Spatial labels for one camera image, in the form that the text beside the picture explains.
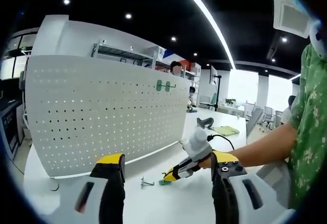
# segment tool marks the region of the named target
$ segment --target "hand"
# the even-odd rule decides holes
[[[203,169],[211,168],[211,157],[209,157],[206,160],[200,162],[198,165],[199,165],[200,168],[203,168]]]

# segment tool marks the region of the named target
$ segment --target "person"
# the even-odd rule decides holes
[[[292,104],[293,104],[294,100],[295,100],[294,95],[291,95],[288,98],[288,107],[283,112],[282,119],[281,119],[281,125],[287,123],[287,121],[290,119],[290,117],[291,117],[291,108],[292,108]]]
[[[189,100],[191,102],[190,106],[196,107],[196,104],[194,103],[194,100],[193,100],[194,93],[195,93],[195,88],[191,86],[190,87],[190,94],[189,94]]]
[[[177,62],[177,61],[173,61],[170,64],[170,73],[175,75],[175,76],[180,76],[182,71],[182,65],[181,63]]]
[[[326,83],[327,57],[318,55],[309,44],[302,53],[300,91],[292,105],[289,121],[260,140],[230,152],[244,167],[289,158],[291,208],[300,205],[326,156]],[[210,158],[199,166],[209,168]]]

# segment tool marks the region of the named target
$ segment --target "green floral shirt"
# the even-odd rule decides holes
[[[304,49],[301,62],[300,91],[290,118],[297,129],[290,156],[292,208],[309,190],[327,151],[327,59],[321,59],[310,44]]]

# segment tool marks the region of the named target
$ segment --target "floor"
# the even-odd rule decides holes
[[[248,144],[251,144],[252,142],[262,138],[264,135],[269,133],[269,131],[267,131],[267,130],[263,131],[262,129],[260,130],[260,128],[262,128],[260,125],[256,125],[254,127],[254,129],[252,130],[252,132],[250,133],[250,135],[248,137],[248,140],[247,140]],[[12,176],[13,176],[18,188],[20,188],[21,190],[22,190],[22,185],[23,185],[23,181],[24,181],[23,172],[25,171],[25,164],[26,164],[27,156],[30,151],[30,144],[31,144],[31,140],[23,140],[20,148],[18,149],[16,157],[13,161],[14,164],[17,166],[17,168],[21,172],[11,162],[9,162],[9,164],[8,164],[9,169],[12,172]],[[261,166],[248,167],[247,172],[256,173],[260,168],[261,168]]]

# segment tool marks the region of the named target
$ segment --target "air vent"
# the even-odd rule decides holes
[[[309,26],[309,16],[297,10],[292,0],[274,0],[275,29],[308,38]]]

